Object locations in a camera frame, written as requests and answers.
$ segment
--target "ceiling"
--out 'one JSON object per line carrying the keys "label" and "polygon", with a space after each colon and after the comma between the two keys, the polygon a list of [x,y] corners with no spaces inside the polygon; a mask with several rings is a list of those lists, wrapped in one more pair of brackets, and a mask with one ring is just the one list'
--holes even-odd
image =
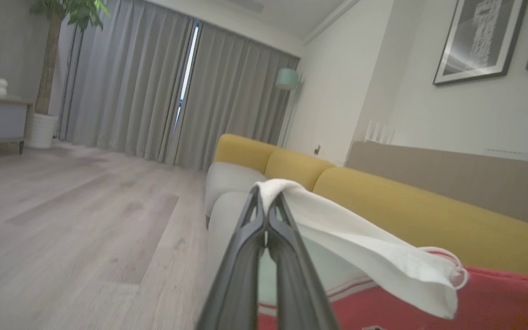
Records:
{"label": "ceiling", "polygon": [[304,38],[344,0],[207,0]]}

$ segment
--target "red cloth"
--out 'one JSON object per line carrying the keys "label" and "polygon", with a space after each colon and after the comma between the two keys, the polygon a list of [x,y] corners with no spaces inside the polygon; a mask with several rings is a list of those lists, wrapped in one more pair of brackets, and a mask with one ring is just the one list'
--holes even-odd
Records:
{"label": "red cloth", "polygon": [[[528,330],[528,276],[466,267],[470,280],[457,291],[456,318],[420,311],[374,287],[332,303],[342,330]],[[276,330],[276,318],[260,314],[260,330]]]}

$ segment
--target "white plant pot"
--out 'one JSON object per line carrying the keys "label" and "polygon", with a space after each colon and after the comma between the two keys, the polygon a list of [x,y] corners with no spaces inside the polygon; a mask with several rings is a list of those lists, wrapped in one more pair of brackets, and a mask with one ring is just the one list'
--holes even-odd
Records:
{"label": "white plant pot", "polygon": [[52,147],[52,136],[58,117],[54,115],[34,114],[32,137],[26,142],[30,148],[48,149]]}

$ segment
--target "plant trunk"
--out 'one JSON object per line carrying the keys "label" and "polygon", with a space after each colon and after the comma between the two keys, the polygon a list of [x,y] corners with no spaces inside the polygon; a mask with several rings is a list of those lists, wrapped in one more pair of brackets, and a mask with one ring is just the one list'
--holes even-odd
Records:
{"label": "plant trunk", "polygon": [[50,93],[52,92],[52,79],[54,79],[62,17],[52,16],[49,22],[50,27],[48,28],[48,40],[46,40],[46,52],[44,53],[40,88],[38,88],[38,97],[36,98],[36,105],[34,106],[34,111],[36,113],[42,113],[42,115],[48,114],[48,106],[50,105]]}

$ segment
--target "white figurine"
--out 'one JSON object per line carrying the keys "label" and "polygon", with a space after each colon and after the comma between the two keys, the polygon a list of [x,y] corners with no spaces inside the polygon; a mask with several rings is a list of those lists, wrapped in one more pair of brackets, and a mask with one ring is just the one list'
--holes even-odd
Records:
{"label": "white figurine", "polygon": [[3,78],[0,78],[0,97],[4,98],[7,96],[7,81]]}

